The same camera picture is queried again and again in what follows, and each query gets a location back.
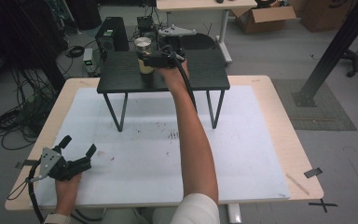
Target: forearm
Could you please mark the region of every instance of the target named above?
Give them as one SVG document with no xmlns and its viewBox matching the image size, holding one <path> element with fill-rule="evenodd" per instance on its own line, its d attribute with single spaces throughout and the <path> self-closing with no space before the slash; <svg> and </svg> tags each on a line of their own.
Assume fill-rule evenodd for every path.
<svg viewBox="0 0 358 224">
<path fill-rule="evenodd" d="M 186 90 L 172 92 L 182 161 L 184 196 L 203 193 L 218 203 L 213 154 L 208 138 Z"/>
</svg>

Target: box flap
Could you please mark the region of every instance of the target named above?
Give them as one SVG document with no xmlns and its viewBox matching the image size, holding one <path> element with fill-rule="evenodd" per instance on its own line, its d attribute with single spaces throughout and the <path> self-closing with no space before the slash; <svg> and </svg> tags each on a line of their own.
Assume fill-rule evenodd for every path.
<svg viewBox="0 0 358 224">
<path fill-rule="evenodd" d="M 292 7 L 269 7 L 252 9 L 255 22 L 264 21 L 285 21 L 296 18 L 296 13 Z"/>
<path fill-rule="evenodd" d="M 240 7 L 240 8 L 232 8 L 231 11 L 234 13 L 236 17 L 240 17 L 245 12 L 249 11 L 251 7 Z"/>
</svg>

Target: black table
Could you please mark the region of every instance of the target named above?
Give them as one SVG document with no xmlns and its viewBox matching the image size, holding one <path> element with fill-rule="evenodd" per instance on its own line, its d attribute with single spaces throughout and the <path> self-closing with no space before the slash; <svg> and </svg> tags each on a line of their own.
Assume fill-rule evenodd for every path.
<svg viewBox="0 0 358 224">
<path fill-rule="evenodd" d="M 187 50 L 186 58 L 188 58 L 187 68 L 190 73 L 191 87 L 193 91 L 206 91 L 211 122 L 213 128 L 216 128 L 225 91 L 229 90 L 230 87 L 223 55 L 220 50 Z M 123 130 L 128 93 L 154 91 L 168 91 L 168 88 L 162 77 L 156 72 L 151 75 L 141 75 L 139 73 L 136 52 L 114 51 L 108 54 L 104 62 L 97 92 L 103 94 L 119 132 Z M 213 115 L 209 91 L 220 91 L 215 116 Z M 115 111 L 107 96 L 109 93 L 125 93 L 120 123 L 118 123 Z"/>
</svg>

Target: metal pole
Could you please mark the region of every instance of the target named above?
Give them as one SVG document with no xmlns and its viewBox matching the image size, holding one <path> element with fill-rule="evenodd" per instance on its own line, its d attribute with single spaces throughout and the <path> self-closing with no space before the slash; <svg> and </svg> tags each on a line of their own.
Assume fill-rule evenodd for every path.
<svg viewBox="0 0 358 224">
<path fill-rule="evenodd" d="M 338 30 L 333 41 L 328 46 L 322 59 L 318 62 L 307 82 L 300 92 L 293 93 L 297 106 L 316 106 L 313 97 L 322 84 L 333 71 L 334 67 L 349 48 L 353 40 L 358 36 L 358 2 L 352 12 Z"/>
</svg>

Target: background desk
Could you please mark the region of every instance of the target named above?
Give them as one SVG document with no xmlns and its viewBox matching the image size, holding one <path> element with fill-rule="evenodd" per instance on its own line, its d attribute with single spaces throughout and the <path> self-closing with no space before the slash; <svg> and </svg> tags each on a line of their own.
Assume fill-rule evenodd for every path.
<svg viewBox="0 0 358 224">
<path fill-rule="evenodd" d="M 228 10 L 237 7 L 256 7 L 254 0 L 235 0 L 235 1 L 224 1 L 222 4 L 216 3 L 214 0 L 158 0 L 157 8 L 160 11 L 167 12 L 167 24 L 172 25 L 170 19 L 170 13 L 174 11 L 189 11 L 189 10 L 212 10 L 222 9 L 224 10 L 222 15 L 222 24 L 220 29 L 220 35 L 216 37 L 216 41 L 219 44 L 220 49 L 223 52 L 226 63 L 232 63 L 231 56 L 228 53 L 225 44 L 225 34 L 228 20 Z"/>
<path fill-rule="evenodd" d="M 318 179 L 315 176 L 309 179 L 304 176 L 304 173 L 311 169 L 310 162 L 270 79 L 265 76 L 234 76 L 228 77 L 228 79 L 231 85 L 251 85 L 253 87 L 271 141 L 281 163 L 283 174 L 286 177 L 286 183 L 291 194 L 290 200 L 321 199 L 324 193 Z M 67 80 L 48 117 L 48 121 L 34 144 L 29 160 L 37 160 L 43 147 L 52 147 L 66 113 L 71 107 L 76 91 L 79 88 L 96 88 L 98 82 L 98 78 L 72 78 Z M 24 181 L 29 170 L 30 167 L 22 169 L 13 189 Z M 7 201 L 6 209 L 32 209 L 27 192 L 24 191 L 15 201 Z"/>
</svg>

